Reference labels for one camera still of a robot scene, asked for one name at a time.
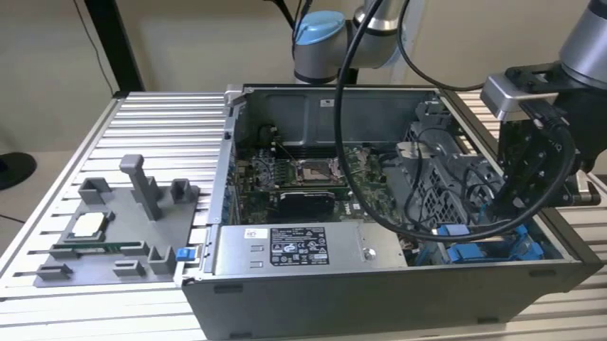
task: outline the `aluminum extrusion table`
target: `aluminum extrusion table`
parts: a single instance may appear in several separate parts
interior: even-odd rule
[[[479,92],[461,97],[498,137],[499,123]],[[202,243],[223,124],[223,93],[140,92],[111,102],[0,258],[0,340],[206,339],[174,283],[35,288],[34,271],[80,203],[78,186],[84,178],[103,176],[112,186],[128,185],[119,171],[126,153],[144,155],[146,174],[156,177],[159,185],[188,178],[202,188],[190,237],[191,244]],[[593,175],[591,179],[602,191],[602,205],[559,211],[607,263],[607,186]],[[505,325],[331,338],[418,339],[607,340],[607,266],[574,291],[542,297]]]

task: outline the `beige wall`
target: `beige wall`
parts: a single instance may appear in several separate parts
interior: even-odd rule
[[[108,101],[71,0],[0,0],[0,146],[76,148]]]
[[[515,65],[550,63],[587,0],[426,0],[412,60],[450,85]],[[408,70],[406,82],[423,84]]]

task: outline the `gray robot arm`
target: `gray robot arm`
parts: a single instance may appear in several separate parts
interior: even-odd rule
[[[555,177],[559,144],[543,134],[565,122],[577,145],[577,162],[550,207],[598,205],[601,196],[586,173],[607,149],[607,0],[591,0],[550,64],[511,67],[491,75],[481,98],[502,121],[498,158],[509,177],[497,196],[502,208],[534,201]]]
[[[352,67],[380,67],[392,56],[403,1],[383,2],[366,30]],[[371,3],[370,0],[364,1],[355,11],[352,20],[346,20],[336,12],[322,11],[308,14],[296,32],[294,49],[295,77],[300,82],[326,84],[336,79],[346,48]]]

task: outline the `power supply label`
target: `power supply label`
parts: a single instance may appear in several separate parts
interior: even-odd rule
[[[330,247],[324,227],[271,229],[271,255],[274,266],[327,265]]]

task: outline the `black cable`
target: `black cable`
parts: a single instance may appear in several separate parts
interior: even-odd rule
[[[307,15],[307,12],[310,11],[310,8],[312,7],[312,2],[314,2],[314,0],[306,0],[306,2],[303,3],[303,7],[302,7],[302,0],[298,3],[298,11],[295,13],[295,29],[294,29],[294,34],[291,36],[291,55],[294,56],[294,58],[295,58],[295,43],[298,40],[298,34],[300,32],[302,21]]]
[[[276,5],[278,9],[280,9],[284,20],[287,21],[288,26],[291,27],[291,30],[294,30],[295,29],[295,20],[291,15],[291,12],[288,11],[288,7],[284,4],[284,0],[266,0],[266,1],[271,1]]]
[[[418,68],[418,66],[415,65],[414,61],[408,57],[408,54],[407,54],[407,51],[406,51],[406,47],[402,44],[402,22],[406,19],[406,12],[407,12],[407,7],[408,7],[408,3],[410,2],[411,2],[411,0],[406,0],[404,4],[402,5],[400,14],[399,14],[399,27],[396,28],[398,29],[398,31],[396,31],[396,44],[399,45],[400,54],[402,54],[402,57],[404,58],[404,60],[407,62],[408,67],[411,68],[411,70],[415,71],[418,76],[422,77],[426,80],[426,82],[431,83],[434,86],[437,86],[437,87],[439,87],[442,89],[447,89],[447,90],[451,90],[451,91],[473,91],[473,90],[482,89],[485,83],[473,85],[470,87],[455,87],[453,85],[447,85],[447,84],[439,82],[433,77],[430,77],[427,74],[425,74],[425,72]]]
[[[350,164],[347,163],[347,160],[346,160],[346,151],[344,151],[344,147],[343,147],[343,132],[342,132],[342,106],[343,106],[343,91],[344,91],[344,87],[346,87],[346,76],[347,76],[346,73],[352,64],[352,59],[356,54],[356,49],[358,49],[360,41],[363,39],[366,29],[370,26],[370,21],[371,21],[372,17],[375,16],[375,13],[378,11],[379,6],[382,5],[382,2],[383,2],[383,0],[375,0],[372,2],[370,11],[363,19],[363,22],[360,23],[359,29],[352,38],[352,42],[347,48],[346,57],[343,59],[340,73],[339,73],[338,82],[336,82],[335,102],[334,102],[334,133],[335,133],[338,160],[340,162],[340,168],[343,171],[343,175],[346,176],[346,179],[350,184],[350,188],[352,190],[354,195],[356,196],[356,199],[359,200],[359,204],[363,207],[364,211],[371,216],[371,218],[390,231],[392,231],[398,234],[403,234],[407,237],[431,240],[434,242],[469,242],[469,241],[473,241],[477,239],[485,239],[485,238],[493,237],[495,235],[505,233],[506,231],[515,229],[517,227],[521,226],[521,224],[527,222],[527,220],[542,210],[545,203],[547,202],[549,199],[553,198],[553,196],[557,194],[557,191],[561,189],[561,186],[563,185],[563,183],[567,179],[567,176],[570,174],[570,170],[571,170],[574,160],[575,160],[577,148],[575,148],[575,143],[573,141],[571,133],[566,129],[563,123],[559,126],[554,126],[551,128],[555,140],[558,140],[555,142],[561,143],[561,145],[563,147],[563,149],[562,149],[563,162],[561,163],[561,168],[557,173],[557,177],[555,177],[554,181],[551,182],[551,184],[549,185],[549,188],[546,189],[546,192],[543,193],[542,197],[538,199],[538,201],[530,207],[527,207],[527,209],[517,216],[517,218],[514,218],[510,221],[502,220],[493,224],[477,225],[474,227],[478,227],[478,228],[485,227],[485,228],[491,228],[491,229],[487,229],[482,232],[459,235],[459,236],[442,236],[442,235],[434,235],[434,234],[425,233],[425,232],[417,232],[414,230],[407,229],[406,224],[402,226],[392,224],[372,209],[368,202],[366,201],[363,191],[360,190],[356,182],[354,181]]]
[[[20,222],[22,224],[26,223],[26,221],[20,220],[18,218],[10,217],[8,215],[0,215],[0,217],[4,219],[12,220],[14,222]]]
[[[103,64],[102,64],[102,57],[100,57],[100,54],[99,54],[98,47],[95,46],[94,39],[91,38],[91,33],[88,32],[87,24],[84,23],[84,18],[83,18],[83,14],[80,12],[80,7],[78,6],[76,0],[72,0],[72,2],[74,2],[74,6],[76,6],[78,16],[80,18],[80,22],[82,22],[83,27],[84,27],[84,32],[87,34],[88,41],[91,42],[91,45],[94,46],[94,49],[95,49],[95,56],[98,57],[99,69],[102,70],[102,75],[103,75],[103,78],[106,79],[107,87],[110,88],[110,95],[114,96],[112,84],[110,83],[110,80],[107,79],[106,70],[103,69]]]
[[[483,176],[483,174],[481,174],[481,172],[478,171],[478,169],[474,167],[474,166],[467,166],[466,167],[466,171],[465,171],[465,182],[467,183],[467,175],[470,174],[469,171],[471,171],[477,177],[479,178],[479,180],[482,181],[482,183],[490,188],[491,192],[494,192],[494,195],[495,193],[498,193],[498,189],[494,187],[494,185],[490,183],[490,180],[486,179],[486,177]]]

